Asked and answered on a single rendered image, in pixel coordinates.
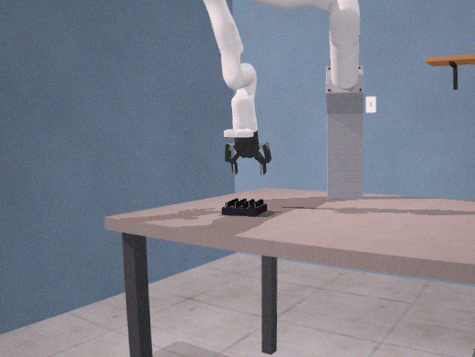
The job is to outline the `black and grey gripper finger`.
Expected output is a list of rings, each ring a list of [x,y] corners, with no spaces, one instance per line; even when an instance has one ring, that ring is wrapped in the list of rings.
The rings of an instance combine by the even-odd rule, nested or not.
[[[266,164],[270,163],[272,160],[271,157],[271,152],[270,152],[270,147],[268,143],[265,144],[259,144],[259,147],[261,150],[264,152],[265,158],[262,156],[261,152],[258,151],[257,154],[251,149],[248,149],[248,152],[261,163],[261,175],[264,176],[267,169],[266,169]],[[268,157],[269,156],[269,157]]]
[[[230,142],[228,142],[226,144],[226,156],[225,156],[225,161],[226,162],[230,162],[231,163],[231,167],[232,167],[232,172],[234,173],[234,175],[236,175],[238,173],[238,162],[237,159],[240,157],[240,154],[243,152],[243,148],[241,147],[237,153],[235,154],[234,157],[231,157],[231,150],[233,149],[234,147],[234,144],[231,144]],[[236,161],[235,161],[236,160]]]

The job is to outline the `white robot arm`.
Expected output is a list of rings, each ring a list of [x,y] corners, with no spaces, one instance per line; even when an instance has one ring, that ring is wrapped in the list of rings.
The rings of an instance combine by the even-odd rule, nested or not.
[[[232,98],[233,129],[225,130],[224,135],[253,137],[258,130],[254,104],[257,85],[255,69],[249,63],[240,63],[244,48],[226,0],[203,1],[221,52],[223,77],[230,88],[237,90]],[[254,1],[285,10],[315,7],[329,12],[331,82],[339,88],[350,88],[357,83],[360,38],[357,0]]]

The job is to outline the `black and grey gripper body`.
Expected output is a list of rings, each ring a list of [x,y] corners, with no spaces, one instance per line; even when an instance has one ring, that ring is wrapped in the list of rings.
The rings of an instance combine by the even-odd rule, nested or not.
[[[258,131],[253,133],[253,137],[234,137],[235,144],[234,149],[238,151],[241,147],[244,149],[240,154],[242,158],[252,158],[253,156],[248,152],[248,149],[251,148],[256,154],[259,151],[259,138]],[[238,144],[238,143],[249,143],[249,144]]]

